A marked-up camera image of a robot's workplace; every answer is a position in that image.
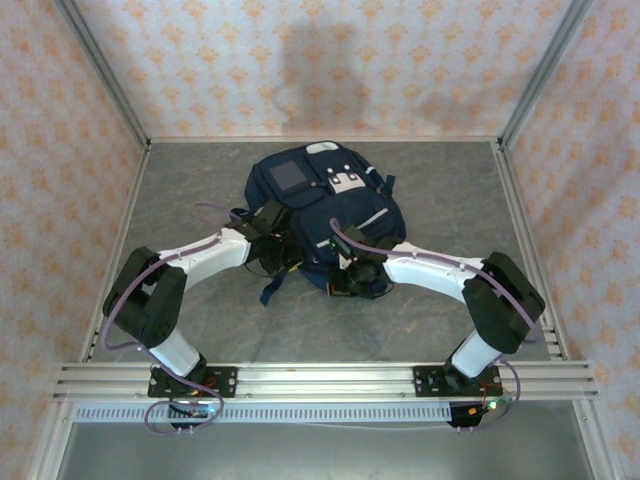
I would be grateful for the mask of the navy blue backpack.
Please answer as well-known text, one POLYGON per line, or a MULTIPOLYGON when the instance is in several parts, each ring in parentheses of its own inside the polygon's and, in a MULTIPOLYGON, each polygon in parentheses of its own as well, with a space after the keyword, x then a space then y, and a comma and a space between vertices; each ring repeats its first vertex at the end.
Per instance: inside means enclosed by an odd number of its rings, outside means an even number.
POLYGON ((290 228, 303 261, 295 267, 312 285, 327 292, 330 268, 337 263, 330 221, 353 224, 378 243, 407 236, 406 222, 393 198, 394 177, 381 177, 358 152, 324 141, 271 154, 255 163, 244 188, 250 212, 274 200, 292 211, 290 228))

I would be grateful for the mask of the small green circuit board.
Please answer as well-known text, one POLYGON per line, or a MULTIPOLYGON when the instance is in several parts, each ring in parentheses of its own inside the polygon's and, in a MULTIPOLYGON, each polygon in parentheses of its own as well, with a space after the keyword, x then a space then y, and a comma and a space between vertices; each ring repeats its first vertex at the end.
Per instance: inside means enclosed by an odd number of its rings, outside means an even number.
POLYGON ((187 404, 176 402, 169 406, 169 411, 173 418, 205 421, 210 418, 217 417, 219 408, 213 404, 187 404))
POLYGON ((481 417, 493 410, 496 410, 498 407, 509 405, 512 402, 512 397, 499 397, 496 399, 483 401, 480 404, 468 406, 464 409, 464 412, 471 417, 481 417))

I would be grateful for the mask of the grey metal sheet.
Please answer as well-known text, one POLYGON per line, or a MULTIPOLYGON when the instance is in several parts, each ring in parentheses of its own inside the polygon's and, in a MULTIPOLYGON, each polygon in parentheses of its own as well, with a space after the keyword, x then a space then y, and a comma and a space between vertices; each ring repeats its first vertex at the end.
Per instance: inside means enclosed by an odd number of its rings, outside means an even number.
POLYGON ((56 480, 594 480, 570 426, 489 431, 219 424, 159 438, 132 424, 73 427, 56 480))

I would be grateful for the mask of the aluminium mounting rail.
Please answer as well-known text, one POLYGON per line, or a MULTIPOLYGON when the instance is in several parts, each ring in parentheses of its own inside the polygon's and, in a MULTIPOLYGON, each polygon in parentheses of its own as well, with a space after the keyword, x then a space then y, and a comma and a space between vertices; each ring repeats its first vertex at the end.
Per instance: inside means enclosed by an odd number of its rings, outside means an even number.
MULTIPOLYGON (((412 363, 245 363, 236 368, 235 402, 414 402, 412 363)), ((60 402, 147 401, 146 363, 76 363, 62 367, 53 399, 60 402)), ((522 401, 598 400, 585 361, 515 361, 499 367, 504 392, 522 401)), ((483 397, 434 397, 479 401, 483 397)))

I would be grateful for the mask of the aluminium frame rail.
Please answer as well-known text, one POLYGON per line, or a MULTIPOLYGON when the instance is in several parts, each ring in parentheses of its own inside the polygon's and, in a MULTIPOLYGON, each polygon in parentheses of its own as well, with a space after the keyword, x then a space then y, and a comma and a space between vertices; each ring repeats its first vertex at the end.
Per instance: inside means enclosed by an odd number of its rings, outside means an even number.
POLYGON ((150 151, 150 145, 146 146, 143 149, 140 162, 135 171, 135 177, 132 186, 130 187, 128 192, 125 207, 118 223, 115 243, 113 244, 111 253, 108 258, 106 273, 104 274, 99 294, 93 312, 90 316, 89 324, 84 335, 82 347, 78 356, 78 360, 80 363, 86 363, 92 359, 93 352, 98 344, 102 325, 104 322, 104 315, 102 311, 103 302, 106 299, 117 274, 119 258, 124 246, 135 203, 139 194, 146 165, 148 163, 150 151))
POLYGON ((551 360, 570 360, 562 324, 544 272, 539 251, 534 240, 532 224, 527 213, 524 197, 507 150, 499 140, 491 143, 498 174, 503 186, 515 235, 524 261, 526 274, 546 303, 540 317, 540 328, 544 331, 547 351, 551 360))
POLYGON ((386 142, 386 143, 499 143, 496 136, 335 136, 329 135, 289 135, 289 136, 157 136, 150 144, 162 143, 312 143, 325 140, 345 142, 386 142))

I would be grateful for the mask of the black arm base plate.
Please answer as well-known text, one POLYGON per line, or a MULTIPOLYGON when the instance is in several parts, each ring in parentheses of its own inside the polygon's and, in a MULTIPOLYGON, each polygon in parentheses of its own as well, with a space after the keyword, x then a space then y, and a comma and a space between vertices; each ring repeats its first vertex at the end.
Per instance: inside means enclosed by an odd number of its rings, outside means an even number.
POLYGON ((412 373, 417 397, 501 396, 504 392, 496 366, 486 367, 473 378, 444 365, 417 365, 412 373))
MULTIPOLYGON (((210 393, 185 385, 176 380, 158 366, 151 370, 147 395, 150 398, 197 398, 211 397, 210 393)), ((215 391, 223 398, 234 398, 237 386, 238 369, 232 366, 206 366, 187 379, 215 391)))

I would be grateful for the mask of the aluminium frame post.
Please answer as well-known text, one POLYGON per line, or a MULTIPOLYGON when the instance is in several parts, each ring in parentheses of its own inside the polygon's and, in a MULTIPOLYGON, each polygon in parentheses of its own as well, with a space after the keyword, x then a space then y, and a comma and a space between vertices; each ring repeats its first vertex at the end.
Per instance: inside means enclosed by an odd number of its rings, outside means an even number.
POLYGON ((497 137, 498 145, 502 151, 507 150, 516 141, 531 110, 539 100, 547 82, 555 72, 593 3, 594 0, 571 0, 501 135, 497 137))
POLYGON ((53 0, 59 13, 69 25, 87 60, 101 81, 107 95, 118 110, 135 142, 144 152, 149 149, 151 140, 146 134, 142 122, 117 79, 114 70, 99 45, 84 14, 76 0, 53 0))

